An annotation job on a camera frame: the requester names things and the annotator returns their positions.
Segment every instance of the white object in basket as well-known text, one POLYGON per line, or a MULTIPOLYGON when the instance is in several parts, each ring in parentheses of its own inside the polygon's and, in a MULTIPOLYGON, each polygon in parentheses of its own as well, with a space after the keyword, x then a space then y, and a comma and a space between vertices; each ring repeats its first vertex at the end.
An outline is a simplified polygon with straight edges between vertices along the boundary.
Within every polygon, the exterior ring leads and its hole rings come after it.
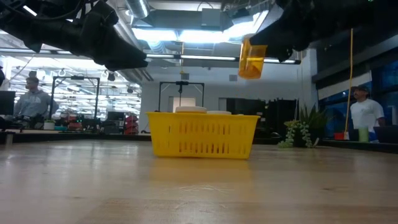
POLYGON ((208 114, 225 114, 225 115, 231 115, 232 113, 229 111, 207 111, 208 114))
POLYGON ((206 113, 207 109, 201 106, 179 106, 175 109, 176 113, 206 113))

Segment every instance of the wooden table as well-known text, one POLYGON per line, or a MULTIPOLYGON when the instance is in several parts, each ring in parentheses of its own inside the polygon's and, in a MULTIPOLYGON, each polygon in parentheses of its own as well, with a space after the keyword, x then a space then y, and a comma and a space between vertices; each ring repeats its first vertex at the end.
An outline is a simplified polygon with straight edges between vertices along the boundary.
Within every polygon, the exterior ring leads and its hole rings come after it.
POLYGON ((0 223, 398 223, 398 156, 254 146, 250 160, 157 158, 150 142, 0 151, 0 223))

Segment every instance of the white wall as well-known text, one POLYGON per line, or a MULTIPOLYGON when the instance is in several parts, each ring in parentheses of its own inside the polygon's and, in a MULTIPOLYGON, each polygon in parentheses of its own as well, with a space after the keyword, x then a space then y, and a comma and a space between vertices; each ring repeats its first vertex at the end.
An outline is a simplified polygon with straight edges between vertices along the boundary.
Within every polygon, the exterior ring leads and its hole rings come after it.
MULTIPOLYGON (((229 75, 237 74, 237 68, 184 68, 190 74, 189 82, 205 83, 205 104, 208 110, 219 110, 220 98, 245 98, 274 100, 276 98, 294 100, 303 98, 308 105, 317 102, 317 91, 311 83, 311 76, 316 74, 316 53, 307 54, 303 65, 264 64, 262 77, 259 80, 242 80, 229 82, 229 75)), ((159 81, 175 82, 180 80, 180 68, 154 68, 148 71, 155 82, 144 83, 142 86, 141 113, 139 130, 143 130, 147 123, 147 111, 158 109, 159 81)), ((178 86, 171 84, 162 92, 161 111, 167 111, 170 96, 179 96, 178 86)), ((197 106, 201 106, 201 93, 194 86, 183 86, 183 97, 196 98, 197 106)))
POLYGON ((308 108, 312 108, 313 105, 318 107, 318 92, 315 84, 312 83, 312 76, 317 73, 317 51, 315 49, 308 49, 298 70, 297 85, 300 107, 303 107, 304 104, 308 108))

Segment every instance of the metal frame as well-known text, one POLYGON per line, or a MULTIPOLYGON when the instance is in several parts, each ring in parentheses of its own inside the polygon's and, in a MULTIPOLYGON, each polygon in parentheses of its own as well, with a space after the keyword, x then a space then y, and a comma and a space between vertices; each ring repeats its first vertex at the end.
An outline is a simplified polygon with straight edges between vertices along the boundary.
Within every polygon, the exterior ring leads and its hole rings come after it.
MULTIPOLYGON (((158 109, 157 109, 158 111, 160 111, 160 99, 162 97, 162 85, 164 83, 179 85, 178 82, 160 82, 159 83, 159 105, 158 105, 158 109)), ((187 82, 187 83, 188 83, 188 85, 201 85, 201 87, 202 87, 201 106, 204 107, 204 105, 205 105, 205 84, 204 83, 190 83, 190 82, 187 82)))
POLYGON ((90 78, 90 77, 76 77, 76 76, 72 76, 72 77, 60 77, 60 76, 55 76, 53 77, 52 80, 52 89, 51 89, 51 104, 50 104, 50 111, 49 111, 49 119, 51 119, 52 117, 52 102, 54 100, 54 91, 55 91, 55 87, 57 87, 58 85, 55 84, 55 81, 58 79, 67 79, 70 78, 71 80, 84 80, 84 79, 89 79, 89 80, 97 80, 97 91, 96 91, 96 97, 95 97, 95 112, 94 112, 94 119, 97 119, 97 109, 98 109, 98 95, 100 93, 100 78, 90 78))

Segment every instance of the white column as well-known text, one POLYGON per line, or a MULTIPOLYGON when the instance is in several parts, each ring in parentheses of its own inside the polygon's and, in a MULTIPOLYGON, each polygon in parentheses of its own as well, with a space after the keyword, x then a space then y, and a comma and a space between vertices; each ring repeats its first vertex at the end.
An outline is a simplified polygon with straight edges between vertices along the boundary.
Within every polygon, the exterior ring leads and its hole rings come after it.
POLYGON ((312 76, 316 75, 317 72, 317 51, 308 49, 298 69, 300 107, 306 104, 309 110, 313 105, 318 108, 318 92, 315 84, 312 83, 312 76))

